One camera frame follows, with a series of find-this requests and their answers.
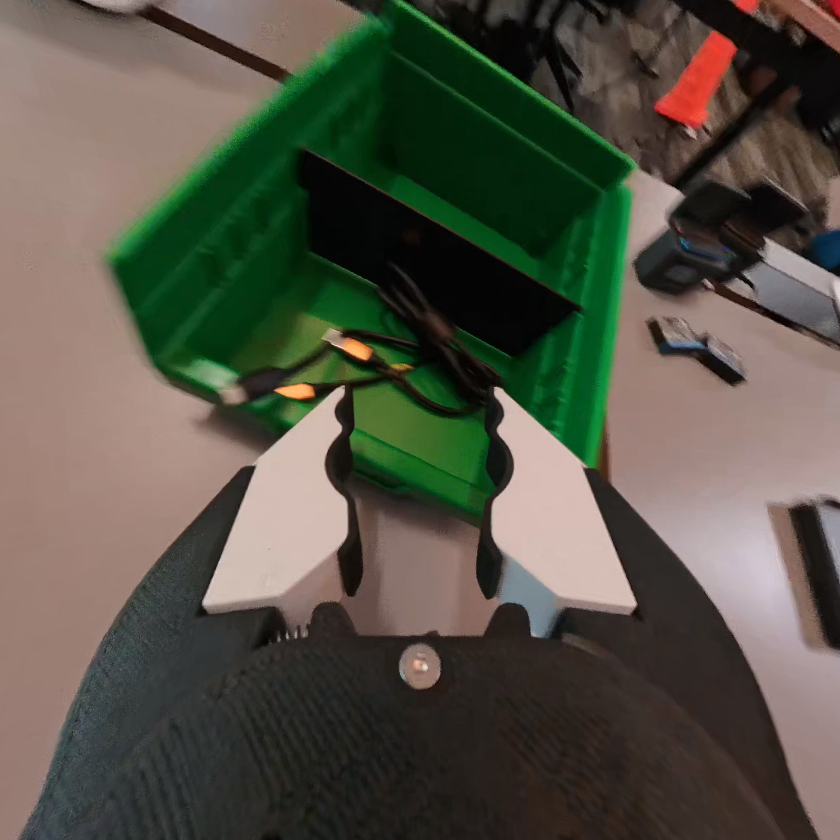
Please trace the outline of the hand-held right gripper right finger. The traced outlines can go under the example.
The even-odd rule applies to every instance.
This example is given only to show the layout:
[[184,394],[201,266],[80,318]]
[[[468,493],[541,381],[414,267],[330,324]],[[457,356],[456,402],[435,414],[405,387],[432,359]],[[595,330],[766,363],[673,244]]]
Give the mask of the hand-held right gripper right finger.
[[500,387],[487,397],[486,474],[476,579],[521,606],[548,637],[569,610],[631,616],[637,598],[583,462]]

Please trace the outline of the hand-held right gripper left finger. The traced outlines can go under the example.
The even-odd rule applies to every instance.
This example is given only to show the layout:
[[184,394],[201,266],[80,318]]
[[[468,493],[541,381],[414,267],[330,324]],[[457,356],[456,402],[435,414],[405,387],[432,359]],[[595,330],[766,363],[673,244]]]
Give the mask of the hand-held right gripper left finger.
[[206,613],[311,615],[356,596],[364,558],[348,488],[353,430],[353,393],[342,386],[257,459],[203,598]]

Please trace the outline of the green plastic bin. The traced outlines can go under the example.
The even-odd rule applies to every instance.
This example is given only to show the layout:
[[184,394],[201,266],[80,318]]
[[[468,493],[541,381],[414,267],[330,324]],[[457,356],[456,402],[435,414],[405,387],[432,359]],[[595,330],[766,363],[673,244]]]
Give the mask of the green plastic bin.
[[240,375],[319,352],[329,329],[415,341],[378,286],[309,250],[304,150],[581,305],[517,357],[456,335],[596,466],[634,163],[403,2],[338,36],[111,248],[153,367],[219,404]]

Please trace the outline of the small black battery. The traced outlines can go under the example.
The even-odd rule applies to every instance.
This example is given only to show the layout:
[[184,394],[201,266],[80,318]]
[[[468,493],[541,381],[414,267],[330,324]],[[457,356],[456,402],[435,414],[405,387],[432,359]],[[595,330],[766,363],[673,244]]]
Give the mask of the small black battery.
[[698,356],[707,348],[704,340],[683,318],[651,317],[647,330],[657,352],[663,356]]
[[701,337],[701,344],[697,360],[710,373],[729,385],[747,380],[742,360],[732,347],[709,333]]

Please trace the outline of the dark flat device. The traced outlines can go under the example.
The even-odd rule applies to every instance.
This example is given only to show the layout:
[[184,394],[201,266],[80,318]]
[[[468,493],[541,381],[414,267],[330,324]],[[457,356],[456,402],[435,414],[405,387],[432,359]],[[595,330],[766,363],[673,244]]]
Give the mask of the dark flat device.
[[768,513],[805,644],[839,652],[839,501],[771,503]]

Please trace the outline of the black bin divider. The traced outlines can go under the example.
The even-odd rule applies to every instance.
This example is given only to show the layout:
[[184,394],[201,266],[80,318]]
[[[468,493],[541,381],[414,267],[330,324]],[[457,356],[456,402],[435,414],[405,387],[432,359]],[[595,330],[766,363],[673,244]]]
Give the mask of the black bin divider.
[[397,271],[452,325],[509,356],[582,313],[571,299],[431,217],[310,150],[297,181],[308,195],[308,248],[385,290]]

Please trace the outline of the orange cone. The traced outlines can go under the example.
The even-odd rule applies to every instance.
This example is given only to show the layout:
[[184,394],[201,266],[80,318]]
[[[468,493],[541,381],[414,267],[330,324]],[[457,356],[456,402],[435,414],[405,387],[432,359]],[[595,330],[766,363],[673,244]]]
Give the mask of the orange cone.
[[672,89],[656,101],[656,113],[679,125],[698,130],[737,52],[729,38],[712,31],[692,57]]

